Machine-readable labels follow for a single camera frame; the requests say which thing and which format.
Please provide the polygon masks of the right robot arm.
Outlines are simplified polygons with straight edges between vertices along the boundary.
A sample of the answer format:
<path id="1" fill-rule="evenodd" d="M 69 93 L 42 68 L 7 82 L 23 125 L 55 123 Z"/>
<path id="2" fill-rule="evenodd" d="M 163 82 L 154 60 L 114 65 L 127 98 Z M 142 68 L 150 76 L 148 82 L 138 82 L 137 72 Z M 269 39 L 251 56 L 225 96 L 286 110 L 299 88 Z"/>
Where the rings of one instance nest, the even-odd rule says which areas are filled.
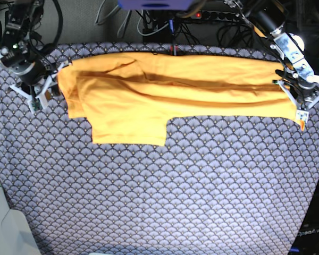
<path id="1" fill-rule="evenodd" d="M 32 113 L 48 107 L 50 93 L 59 93 L 57 76 L 70 65 L 47 59 L 57 46 L 63 30 L 63 14 L 58 1 L 53 2 L 58 26 L 52 43 L 37 49 L 41 36 L 36 25 L 44 13 L 44 1 L 14 1 L 4 30 L 0 32 L 0 64 L 20 79 L 9 88 L 25 98 Z"/>

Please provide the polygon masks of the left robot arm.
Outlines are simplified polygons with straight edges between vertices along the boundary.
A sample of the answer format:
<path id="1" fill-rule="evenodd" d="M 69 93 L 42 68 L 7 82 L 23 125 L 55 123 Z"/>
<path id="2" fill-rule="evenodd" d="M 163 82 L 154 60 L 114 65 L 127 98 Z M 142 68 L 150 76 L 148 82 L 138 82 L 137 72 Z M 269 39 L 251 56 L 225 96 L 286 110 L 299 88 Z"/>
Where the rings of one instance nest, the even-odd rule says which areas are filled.
<path id="1" fill-rule="evenodd" d="M 275 80 L 296 107 L 296 121 L 305 124 L 319 102 L 319 58 L 307 56 L 304 41 L 287 32 L 287 10 L 279 1 L 225 1 L 256 33 L 272 40 L 268 52 L 283 66 Z"/>

